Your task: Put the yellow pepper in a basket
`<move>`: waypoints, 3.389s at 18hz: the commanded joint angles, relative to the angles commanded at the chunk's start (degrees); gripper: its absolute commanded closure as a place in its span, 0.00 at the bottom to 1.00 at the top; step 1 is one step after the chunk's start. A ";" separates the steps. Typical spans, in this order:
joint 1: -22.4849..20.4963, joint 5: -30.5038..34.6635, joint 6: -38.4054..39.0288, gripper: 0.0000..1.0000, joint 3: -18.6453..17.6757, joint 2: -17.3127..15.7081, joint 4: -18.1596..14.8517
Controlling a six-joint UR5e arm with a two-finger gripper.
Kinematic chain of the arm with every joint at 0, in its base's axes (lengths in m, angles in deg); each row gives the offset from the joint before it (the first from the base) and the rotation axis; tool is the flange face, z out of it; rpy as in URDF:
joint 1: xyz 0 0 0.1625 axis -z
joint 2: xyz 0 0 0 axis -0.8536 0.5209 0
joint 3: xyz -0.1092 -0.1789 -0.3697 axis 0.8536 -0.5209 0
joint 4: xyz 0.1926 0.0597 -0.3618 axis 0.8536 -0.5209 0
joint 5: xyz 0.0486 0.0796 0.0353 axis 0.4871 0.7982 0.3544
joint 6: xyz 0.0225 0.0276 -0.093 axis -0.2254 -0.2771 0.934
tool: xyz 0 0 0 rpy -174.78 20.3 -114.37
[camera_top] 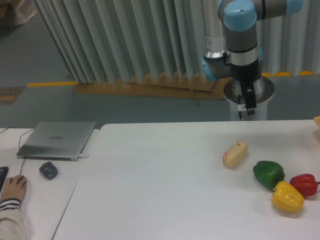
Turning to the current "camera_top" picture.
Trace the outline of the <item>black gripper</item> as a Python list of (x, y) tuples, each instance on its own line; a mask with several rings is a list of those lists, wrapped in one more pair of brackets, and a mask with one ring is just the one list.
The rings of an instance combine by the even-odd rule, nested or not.
[[(231, 63), (231, 74), (233, 79), (244, 82), (242, 83), (242, 96), (246, 105), (247, 115), (254, 115), (256, 108), (256, 92), (253, 83), (250, 82), (256, 81), (261, 77), (259, 59), (257, 58), (254, 62), (246, 65)], [(242, 96), (240, 94), (238, 95), (237, 104), (242, 104)]]

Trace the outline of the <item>striped cream sleeve forearm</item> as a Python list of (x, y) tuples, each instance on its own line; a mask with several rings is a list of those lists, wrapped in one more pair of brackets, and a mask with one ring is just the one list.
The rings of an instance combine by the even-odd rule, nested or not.
[(0, 239), (27, 239), (21, 201), (17, 198), (9, 198), (0, 202)]

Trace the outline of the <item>person's bare hand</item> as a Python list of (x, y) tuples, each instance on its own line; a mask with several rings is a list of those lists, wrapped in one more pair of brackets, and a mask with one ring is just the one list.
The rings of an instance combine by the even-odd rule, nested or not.
[(10, 199), (18, 200), (20, 203), (23, 201), (27, 189), (27, 178), (20, 179), (21, 176), (16, 175), (5, 180), (0, 197), (1, 202)]

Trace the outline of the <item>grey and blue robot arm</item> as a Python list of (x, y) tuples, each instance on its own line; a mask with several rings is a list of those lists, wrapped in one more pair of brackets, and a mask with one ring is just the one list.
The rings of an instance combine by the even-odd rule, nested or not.
[(262, 76), (257, 22), (295, 14), (303, 1), (203, 0), (201, 4), (206, 42), (201, 62), (206, 79), (231, 78), (223, 96), (230, 103), (233, 121), (265, 120), (275, 87)]

